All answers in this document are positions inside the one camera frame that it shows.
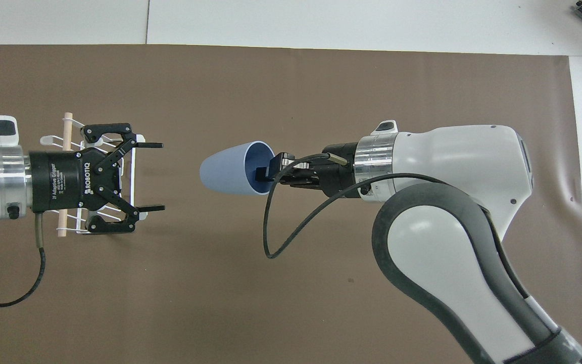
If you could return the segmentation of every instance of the black cable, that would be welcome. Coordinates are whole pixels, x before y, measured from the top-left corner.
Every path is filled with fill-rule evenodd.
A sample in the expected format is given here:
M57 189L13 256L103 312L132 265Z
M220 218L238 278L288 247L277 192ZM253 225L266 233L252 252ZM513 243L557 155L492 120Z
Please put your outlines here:
M39 274L37 275L37 279L35 279L35 283L33 286L26 292L25 295L19 297L16 300L7 302L7 303L0 303L0 307L10 307L14 304L18 304L19 302L27 299L35 290L37 286L39 286L39 282L42 280L44 276L44 268L46 267L46 255L44 255L44 237L42 235L42 213L35 214L35 244L39 249Z
M358 189L358 188L365 186L365 185L372 184L373 182L379 182L379 180L385 180L385 179L391 179L391 178L392 179L394 179L394 178L416 178L416 179L427 180L428 182L433 182L435 184L447 185L447 183L443 182L443 180L439 180L437 178L430 177L429 175L423 175L423 174L417 174L417 173L390 173L390 174L379 175L377 177L372 177L370 179L363 180L362 182L358 182L358 184L351 185L351 186L347 187L346 189L343 189L342 191L339 191L338 193L332 195L330 198L325 200L325 202L321 203L318 207L316 207L315 210L313 210L309 215L307 215L307 217L305 217L305 219L302 220L300 225L298 225L298 227L293 231L293 233L291 233L291 235L289 235L289 237L285 240L285 242L282 244L282 246L280 246L279 249L277 249L277 251L275 251L275 253L271 254L269 249L268 249L268 213L269 213L269 210L271 208L271 201L273 200L273 191L275 191L275 186L278 184L278 182L280 182L280 179L282 178L282 176L289 173L289 171L291 171L291 168L293 168L297 164L309 162L309 161L315 161L316 159L327 159L329 157L330 157L329 154L321 153L321 154L313 154L313 155L309 155L307 157L296 159L295 161L293 161L293 163L289 164L288 166L286 166L286 168L284 168L282 171L280 171L280 173L278 173L277 176L275 176L275 179L273 180L273 185L271 186L271 190L268 193L268 198L266 199L266 207L264 210L263 240L264 240L264 253L266 254L266 258L273 259L273 258L276 258L278 255L280 255L280 253L282 253L282 251L284 251L286 249L286 247L288 247L288 245L291 244L291 241L293 241L293 239L296 238L298 233L300 233L300 231L302 231L302 229L304 229L305 226L314 217L316 217L316 215L319 212L321 212L323 209L325 209L325 207L330 205L335 200L344 196L346 193L349 193L349 191L352 191L354 189Z

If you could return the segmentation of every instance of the brown paper sheet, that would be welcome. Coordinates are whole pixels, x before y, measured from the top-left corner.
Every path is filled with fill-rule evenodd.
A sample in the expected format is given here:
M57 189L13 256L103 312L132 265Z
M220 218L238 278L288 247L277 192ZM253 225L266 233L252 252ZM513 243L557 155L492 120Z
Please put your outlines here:
M136 233L58 239L46 274L0 309L0 362L470 362L448 331L393 288L370 249L380 205L337 201L277 260L265 198L204 189L201 161L261 139L297 156L402 130L503 124L535 175L504 240L538 302L582 344L582 199L568 58L168 45L0 46L0 115L25 151L85 124L129 122L164 150L141 153L140 203L165 203ZM281 241L323 201L280 189ZM0 301L37 274L32 217L0 221Z

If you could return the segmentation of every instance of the blue cup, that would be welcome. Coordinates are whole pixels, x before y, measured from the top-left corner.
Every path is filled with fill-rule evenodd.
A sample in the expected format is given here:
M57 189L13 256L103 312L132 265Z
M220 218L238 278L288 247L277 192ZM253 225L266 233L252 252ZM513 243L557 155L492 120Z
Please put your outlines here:
M224 149L201 163L201 183L225 194L266 195L271 182L256 180L255 173L259 167L268 167L273 155L271 147L262 141Z

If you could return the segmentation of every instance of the black knob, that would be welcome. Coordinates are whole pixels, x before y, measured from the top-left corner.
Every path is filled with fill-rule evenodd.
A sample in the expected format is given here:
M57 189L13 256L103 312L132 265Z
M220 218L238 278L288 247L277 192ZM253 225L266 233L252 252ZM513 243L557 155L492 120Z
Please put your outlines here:
M10 219L18 219L19 218L19 206L9 206L6 209L6 212L9 213L9 218Z

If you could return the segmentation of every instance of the brown mat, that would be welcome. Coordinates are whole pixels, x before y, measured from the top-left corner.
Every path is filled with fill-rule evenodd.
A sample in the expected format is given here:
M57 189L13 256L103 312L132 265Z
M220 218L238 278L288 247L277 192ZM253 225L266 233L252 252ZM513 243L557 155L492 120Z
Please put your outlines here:
M167 205L136 233L71 236L47 214L44 281L0 309L0 362L470 362L434 316L391 286L370 247L380 205L338 201L277 260L265 198L204 189L201 161L256 139L297 156L402 130L503 124L527 142L536 186L505 238L520 278L582 343L582 199L563 56L168 45L0 46L0 114L25 151L85 124L130 122L139 202ZM324 200L280 189L271 235ZM0 221L0 301L37 274L32 217Z

